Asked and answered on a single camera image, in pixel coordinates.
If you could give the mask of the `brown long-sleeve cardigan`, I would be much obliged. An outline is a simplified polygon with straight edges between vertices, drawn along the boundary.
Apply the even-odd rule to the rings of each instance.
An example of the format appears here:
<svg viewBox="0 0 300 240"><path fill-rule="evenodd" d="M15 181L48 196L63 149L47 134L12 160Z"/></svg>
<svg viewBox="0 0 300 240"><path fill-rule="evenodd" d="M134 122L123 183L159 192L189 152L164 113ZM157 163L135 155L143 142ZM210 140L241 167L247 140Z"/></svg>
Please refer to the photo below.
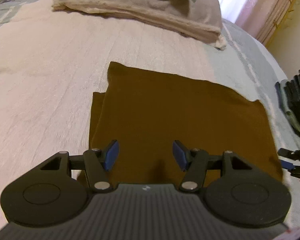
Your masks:
<svg viewBox="0 0 300 240"><path fill-rule="evenodd" d="M109 173L112 184L179 185L175 140L211 155L230 150L282 180L283 172L266 110L236 91L203 80L109 64L108 88L95 92L89 146L119 142Z"/></svg>

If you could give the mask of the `folded dark clothes stack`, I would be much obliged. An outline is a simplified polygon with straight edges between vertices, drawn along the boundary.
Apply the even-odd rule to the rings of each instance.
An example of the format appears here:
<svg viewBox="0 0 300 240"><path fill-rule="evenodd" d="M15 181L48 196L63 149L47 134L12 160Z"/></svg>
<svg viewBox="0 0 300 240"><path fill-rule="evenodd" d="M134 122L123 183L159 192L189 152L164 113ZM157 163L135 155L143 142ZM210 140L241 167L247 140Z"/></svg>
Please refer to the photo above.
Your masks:
<svg viewBox="0 0 300 240"><path fill-rule="evenodd" d="M288 81L282 80L275 84L279 108L285 115L290 126L300 137L300 69L297 75Z"/></svg>

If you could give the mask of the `striped grey pink bedspread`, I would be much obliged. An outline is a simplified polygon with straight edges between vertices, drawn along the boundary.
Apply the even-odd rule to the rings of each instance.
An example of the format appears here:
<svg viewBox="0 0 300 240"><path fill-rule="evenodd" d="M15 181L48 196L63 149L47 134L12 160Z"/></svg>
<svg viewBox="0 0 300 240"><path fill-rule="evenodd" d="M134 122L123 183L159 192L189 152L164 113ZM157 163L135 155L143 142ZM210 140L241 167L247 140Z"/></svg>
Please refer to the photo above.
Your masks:
<svg viewBox="0 0 300 240"><path fill-rule="evenodd" d="M10 182L67 150L88 148L93 92L107 89L111 61L228 86L264 105L277 148L300 138L275 83L286 78L269 51L223 21L217 50L135 20L53 11L52 0L0 0L0 195ZM6 218L0 207L0 229Z"/></svg>

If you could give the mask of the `pink window curtain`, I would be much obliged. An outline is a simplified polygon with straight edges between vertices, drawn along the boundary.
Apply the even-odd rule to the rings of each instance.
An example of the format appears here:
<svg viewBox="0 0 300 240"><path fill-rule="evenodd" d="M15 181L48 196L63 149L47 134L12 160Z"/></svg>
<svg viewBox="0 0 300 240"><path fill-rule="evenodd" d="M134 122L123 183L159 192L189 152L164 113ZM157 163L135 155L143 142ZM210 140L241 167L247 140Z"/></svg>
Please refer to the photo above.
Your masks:
<svg viewBox="0 0 300 240"><path fill-rule="evenodd" d="M296 0L246 0L235 24L266 46L295 3Z"/></svg>

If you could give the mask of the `folded beige blanket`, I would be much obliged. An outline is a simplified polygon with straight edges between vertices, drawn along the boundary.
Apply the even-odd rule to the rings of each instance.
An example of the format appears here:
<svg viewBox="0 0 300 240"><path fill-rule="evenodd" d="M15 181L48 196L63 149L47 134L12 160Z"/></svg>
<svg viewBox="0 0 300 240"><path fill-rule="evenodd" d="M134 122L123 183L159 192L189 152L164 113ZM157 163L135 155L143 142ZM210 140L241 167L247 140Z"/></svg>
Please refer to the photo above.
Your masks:
<svg viewBox="0 0 300 240"><path fill-rule="evenodd" d="M134 19L226 48L218 0L53 0L52 7Z"/></svg>

